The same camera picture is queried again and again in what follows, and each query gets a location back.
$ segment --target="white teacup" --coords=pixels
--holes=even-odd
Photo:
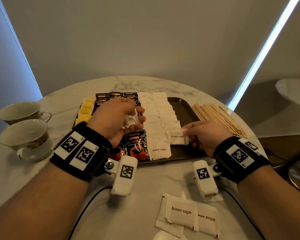
[[[39,119],[24,120],[9,126],[0,134],[0,142],[16,150],[22,160],[40,161],[52,153],[48,124]]]
[[[40,112],[40,104],[38,102],[25,101],[0,109],[0,119],[7,122],[8,125],[13,125],[23,120],[40,119],[43,113],[49,114],[49,117],[45,120],[45,122],[48,122],[52,117],[50,112]]]

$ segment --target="forearm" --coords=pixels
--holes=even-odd
[[[0,239],[67,239],[88,185],[48,163],[0,207]]]
[[[238,191],[267,240],[300,239],[300,192],[270,166],[248,175]]]

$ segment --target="bundle of wooden stirrers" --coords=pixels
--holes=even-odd
[[[244,130],[220,106],[217,107],[214,104],[204,104],[203,106],[200,106],[195,104],[192,106],[192,109],[199,116],[200,120],[213,120],[222,125],[233,135],[247,138]]]

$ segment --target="cup handle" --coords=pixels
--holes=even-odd
[[[23,156],[22,156],[22,152],[23,152],[23,149],[24,148],[21,148],[21,149],[19,149],[17,152],[16,152],[16,154],[18,155],[18,157],[19,157],[19,159],[20,160],[34,160],[34,159],[36,159],[36,157],[35,156],[31,156],[31,157],[27,157],[27,158],[24,158]]]
[[[47,112],[47,111],[43,111],[43,112],[40,113],[40,116],[42,116],[44,113],[48,113],[48,114],[50,115],[46,121],[43,120],[45,123],[47,123],[49,120],[51,120],[51,118],[52,118],[52,113]]]

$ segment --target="kopiko logo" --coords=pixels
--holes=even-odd
[[[129,141],[131,141],[131,140],[138,140],[139,138],[140,138],[140,136],[133,136],[133,137],[129,138]]]

